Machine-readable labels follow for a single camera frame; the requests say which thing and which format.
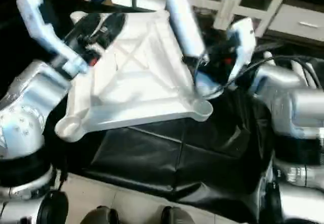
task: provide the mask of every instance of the tile floor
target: tile floor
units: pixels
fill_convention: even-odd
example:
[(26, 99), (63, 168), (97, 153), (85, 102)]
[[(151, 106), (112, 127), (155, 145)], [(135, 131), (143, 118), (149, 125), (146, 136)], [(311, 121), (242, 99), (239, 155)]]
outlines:
[(104, 205), (118, 211), (124, 224), (158, 224), (165, 206), (179, 206), (186, 210), (195, 224), (234, 224), (235, 222), (191, 206), (171, 203), (166, 199), (114, 185), (69, 174), (63, 186), (69, 199), (66, 224), (79, 224), (97, 206)]

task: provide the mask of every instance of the white drawer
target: white drawer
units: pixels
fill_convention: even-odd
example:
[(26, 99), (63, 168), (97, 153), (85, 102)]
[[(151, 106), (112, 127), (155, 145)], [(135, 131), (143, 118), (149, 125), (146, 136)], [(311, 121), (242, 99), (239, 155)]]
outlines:
[(282, 5), (269, 29), (324, 42), (324, 13)]

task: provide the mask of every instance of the white molded tray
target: white molded tray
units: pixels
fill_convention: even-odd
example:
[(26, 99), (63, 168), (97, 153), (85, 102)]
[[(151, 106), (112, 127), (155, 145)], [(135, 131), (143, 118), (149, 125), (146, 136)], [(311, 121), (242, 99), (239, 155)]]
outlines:
[[(83, 15), (71, 17), (76, 22)], [(168, 12), (127, 14), (123, 30), (97, 64), (72, 81), (66, 115), (55, 131), (75, 142), (92, 131), (185, 117), (205, 121), (213, 107), (192, 85)]]

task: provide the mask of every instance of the black leather surface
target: black leather surface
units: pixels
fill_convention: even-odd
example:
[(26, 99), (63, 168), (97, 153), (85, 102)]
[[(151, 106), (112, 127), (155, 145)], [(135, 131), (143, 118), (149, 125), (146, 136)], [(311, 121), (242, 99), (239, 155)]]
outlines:
[(267, 112), (240, 91), (213, 104), (204, 123), (179, 119), (109, 130), (90, 164), (75, 172), (254, 222), (248, 199), (272, 149)]

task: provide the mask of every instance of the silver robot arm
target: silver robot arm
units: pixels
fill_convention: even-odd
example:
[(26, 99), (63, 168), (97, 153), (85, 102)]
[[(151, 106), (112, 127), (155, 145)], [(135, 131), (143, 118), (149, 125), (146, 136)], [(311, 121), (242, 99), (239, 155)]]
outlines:
[(65, 194), (50, 191), (56, 174), (46, 159), (43, 131), (49, 113), (68, 93), (71, 79), (87, 72), (88, 65), (44, 22), (42, 4), (43, 0), (17, 0), (30, 36), (58, 55), (50, 64), (30, 64), (0, 101), (0, 223), (27, 218), (27, 223), (36, 224), (48, 218), (48, 211), (64, 223), (67, 214)]
[(308, 87), (292, 70), (262, 65), (249, 92), (269, 108), (277, 134), (298, 139), (324, 138), (324, 92)]

